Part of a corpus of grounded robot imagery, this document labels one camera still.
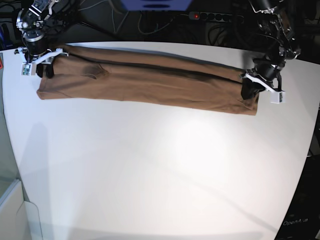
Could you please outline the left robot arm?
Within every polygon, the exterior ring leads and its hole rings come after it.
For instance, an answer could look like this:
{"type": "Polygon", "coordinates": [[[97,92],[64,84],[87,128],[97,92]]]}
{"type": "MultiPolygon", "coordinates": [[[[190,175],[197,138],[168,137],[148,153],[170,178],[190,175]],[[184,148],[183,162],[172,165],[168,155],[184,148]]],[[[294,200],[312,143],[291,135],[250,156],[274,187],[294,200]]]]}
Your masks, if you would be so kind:
{"type": "Polygon", "coordinates": [[[270,92],[271,102],[285,101],[282,89],[281,71],[287,60],[296,59],[301,49],[296,41],[294,21],[284,0],[251,0],[253,12],[259,15],[258,25],[266,37],[275,41],[260,58],[252,61],[254,67],[247,69],[242,79],[241,96],[244,100],[253,99],[260,92],[270,92]]]}

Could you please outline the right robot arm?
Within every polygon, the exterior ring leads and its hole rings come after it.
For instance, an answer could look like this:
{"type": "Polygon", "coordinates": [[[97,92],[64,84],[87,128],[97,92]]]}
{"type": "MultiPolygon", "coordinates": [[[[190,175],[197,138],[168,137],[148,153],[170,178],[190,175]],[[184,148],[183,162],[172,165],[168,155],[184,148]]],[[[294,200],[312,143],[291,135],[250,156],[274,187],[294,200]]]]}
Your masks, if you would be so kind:
{"type": "Polygon", "coordinates": [[[33,3],[20,10],[16,18],[16,27],[21,32],[23,46],[14,53],[22,60],[20,73],[22,76],[54,76],[53,63],[57,56],[68,56],[61,47],[54,48],[50,34],[56,38],[62,34],[70,23],[72,14],[77,10],[78,1],[68,0],[60,6],[60,0],[34,0],[33,3]]]}

